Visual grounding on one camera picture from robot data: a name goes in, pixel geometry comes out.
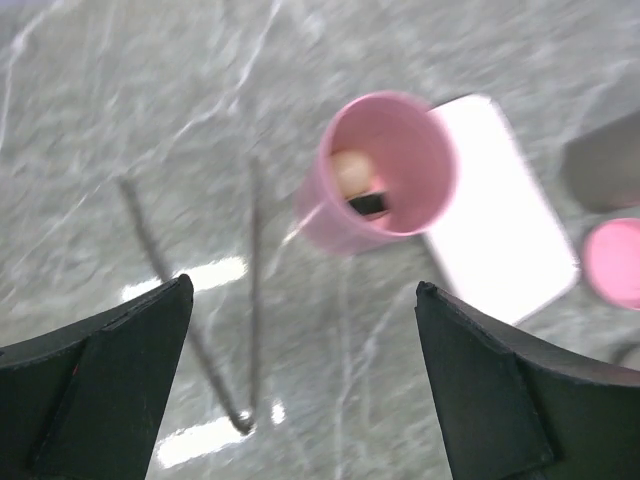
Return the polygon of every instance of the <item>black object inside cup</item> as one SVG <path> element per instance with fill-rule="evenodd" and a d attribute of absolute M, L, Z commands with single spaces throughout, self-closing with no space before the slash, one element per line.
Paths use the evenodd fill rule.
<path fill-rule="evenodd" d="M 383 192 L 370 193 L 349 200 L 349 205 L 362 216 L 374 215 L 389 210 Z"/>

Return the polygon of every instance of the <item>gray cup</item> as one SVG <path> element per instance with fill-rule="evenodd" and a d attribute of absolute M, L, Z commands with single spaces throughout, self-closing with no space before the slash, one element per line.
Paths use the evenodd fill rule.
<path fill-rule="evenodd" d="M 640 205 L 640 111 L 569 143 L 563 177 L 587 210 Z"/>

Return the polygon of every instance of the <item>marble surface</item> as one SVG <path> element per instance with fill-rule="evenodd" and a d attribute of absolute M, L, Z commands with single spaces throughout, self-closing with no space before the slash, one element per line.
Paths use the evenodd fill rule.
<path fill-rule="evenodd" d="M 236 434 L 185 347 L 149 479 L 444 479 L 415 326 L 420 241 L 349 260 L 296 234 L 291 195 L 332 114 L 398 89 L 494 97 L 576 245 L 602 216 L 562 146 L 640 107 L 634 0 L 33 0 L 0 7 L 0 344 L 154 284 L 115 179 L 133 178 L 194 325 L 246 408 L 250 178 L 264 189 L 263 389 Z M 524 323 L 607 358 L 640 314 L 581 283 Z"/>

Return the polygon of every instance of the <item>pink mug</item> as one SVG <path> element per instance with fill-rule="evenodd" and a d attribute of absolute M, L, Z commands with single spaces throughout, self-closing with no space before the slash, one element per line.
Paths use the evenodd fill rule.
<path fill-rule="evenodd" d="M 423 232 L 446 209 L 455 188 L 449 136 L 422 100 L 398 92 L 360 97 L 338 112 L 295 197 L 301 232 L 330 253 L 352 255 Z M 368 154 L 389 213 L 370 221 L 340 194 L 331 155 Z"/>

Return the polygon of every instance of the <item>egg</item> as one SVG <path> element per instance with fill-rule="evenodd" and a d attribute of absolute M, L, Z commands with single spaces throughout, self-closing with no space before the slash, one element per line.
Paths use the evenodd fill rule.
<path fill-rule="evenodd" d="M 362 195 L 371 188 L 373 161 L 358 150 L 344 150 L 331 156 L 333 176 L 344 198 Z"/>

